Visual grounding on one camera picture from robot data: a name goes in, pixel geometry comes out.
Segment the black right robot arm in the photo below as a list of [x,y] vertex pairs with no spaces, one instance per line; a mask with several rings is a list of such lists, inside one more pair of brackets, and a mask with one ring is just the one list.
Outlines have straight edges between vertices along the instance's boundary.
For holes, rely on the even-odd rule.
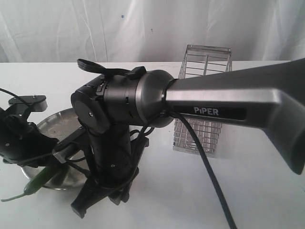
[[167,126],[178,115],[259,128],[290,169],[305,166],[305,61],[175,79],[163,70],[107,69],[84,59],[78,67],[97,77],[71,95],[93,155],[91,175],[71,204],[84,217],[105,197],[127,201],[146,143],[129,139],[129,127]]

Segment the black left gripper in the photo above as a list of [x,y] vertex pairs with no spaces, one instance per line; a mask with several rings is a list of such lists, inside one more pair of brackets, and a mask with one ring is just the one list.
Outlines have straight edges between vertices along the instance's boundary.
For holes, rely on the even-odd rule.
[[20,167],[57,165],[52,155],[58,139],[42,134],[35,124],[18,114],[0,110],[0,156]]

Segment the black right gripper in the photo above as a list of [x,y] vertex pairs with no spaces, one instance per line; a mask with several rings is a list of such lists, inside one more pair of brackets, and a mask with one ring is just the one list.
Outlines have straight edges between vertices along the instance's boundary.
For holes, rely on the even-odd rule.
[[103,134],[89,132],[96,171],[71,203],[74,212],[86,212],[106,197],[116,205],[129,200],[142,153],[149,146],[145,135],[128,126],[114,126]]

